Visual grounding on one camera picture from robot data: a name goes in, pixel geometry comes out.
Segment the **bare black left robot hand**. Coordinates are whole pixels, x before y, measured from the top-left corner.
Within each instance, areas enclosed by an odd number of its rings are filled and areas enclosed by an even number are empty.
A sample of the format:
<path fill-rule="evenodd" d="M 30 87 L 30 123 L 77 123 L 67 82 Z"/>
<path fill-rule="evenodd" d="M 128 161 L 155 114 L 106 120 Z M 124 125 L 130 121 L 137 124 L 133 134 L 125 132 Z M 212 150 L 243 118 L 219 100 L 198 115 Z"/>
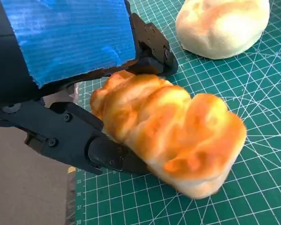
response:
<path fill-rule="evenodd" d="M 177 66 L 168 40 L 126 0 L 0 0 L 0 127 L 25 131 L 26 145 L 45 157 L 96 175 L 147 174 L 100 119 L 43 98 L 123 69 L 168 76 Z"/>

